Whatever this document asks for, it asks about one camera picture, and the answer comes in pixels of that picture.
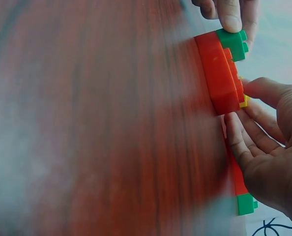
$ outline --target finger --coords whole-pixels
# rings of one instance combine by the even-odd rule
[[[252,120],[258,123],[269,136],[281,144],[286,144],[286,140],[277,124],[276,118],[268,114],[259,104],[250,100],[248,107],[246,107],[244,111]]]
[[[218,0],[217,12],[222,27],[231,33],[241,31],[241,13],[239,0]]]
[[[251,139],[260,150],[272,155],[276,155],[284,150],[275,140],[268,137],[254,120],[246,114],[246,112],[239,111],[237,112],[237,115],[246,132],[250,135]]]
[[[211,6],[201,7],[201,14],[205,19],[208,20],[218,19],[218,14],[213,1],[211,2]]]
[[[247,148],[250,150],[250,152],[253,156],[265,154],[265,152],[260,150],[256,146],[256,144],[253,142],[250,135],[246,132],[245,128],[243,127],[243,125],[242,125],[242,123],[241,123],[241,121],[238,118],[236,113],[232,114],[232,122],[234,123],[234,126],[236,127],[236,129],[239,130],[240,133],[242,134],[242,138],[244,140],[244,143],[247,146]]]
[[[209,20],[218,18],[213,0],[192,0],[192,3],[200,7],[204,18]]]
[[[260,0],[245,0],[241,10],[241,17],[242,27],[248,35],[247,43],[251,50],[259,29]]]
[[[244,142],[241,130],[237,123],[236,114],[226,114],[225,123],[229,145],[233,151],[238,165],[242,171],[244,171],[250,161],[252,161],[253,155]]]
[[[258,98],[275,109],[283,96],[292,92],[292,85],[284,85],[264,77],[244,84],[243,88],[249,97]]]

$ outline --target fingernail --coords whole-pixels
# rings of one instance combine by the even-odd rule
[[[236,16],[224,16],[222,18],[222,24],[225,30],[232,33],[239,32],[242,29],[242,22]]]

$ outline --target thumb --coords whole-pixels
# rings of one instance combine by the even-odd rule
[[[217,12],[224,30],[231,33],[242,30],[239,0],[218,0]]]

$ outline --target yellow toy block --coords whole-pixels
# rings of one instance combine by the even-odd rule
[[[248,101],[250,100],[250,97],[247,95],[244,95],[244,102],[240,103],[240,108],[244,108],[248,106]]]

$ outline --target red toy block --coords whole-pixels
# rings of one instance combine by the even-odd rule
[[[233,177],[233,183],[234,183],[234,194],[236,196],[242,195],[242,194],[247,194],[248,190],[246,189],[244,185],[244,180],[243,180],[243,174],[242,171],[235,160],[234,154],[230,149],[230,146],[228,144],[228,140],[226,139],[226,148],[227,148],[227,155],[229,159],[229,164],[231,167],[231,172],[232,172],[232,177]]]
[[[249,191],[246,189],[244,185],[242,171],[240,167],[238,166],[238,163],[235,160],[232,152],[230,153],[230,160],[231,160],[231,168],[232,168],[232,174],[233,174],[233,179],[234,179],[234,193],[236,196],[247,194]]]
[[[195,37],[209,95],[218,115],[240,110],[243,86],[229,48],[223,49],[216,32]]]

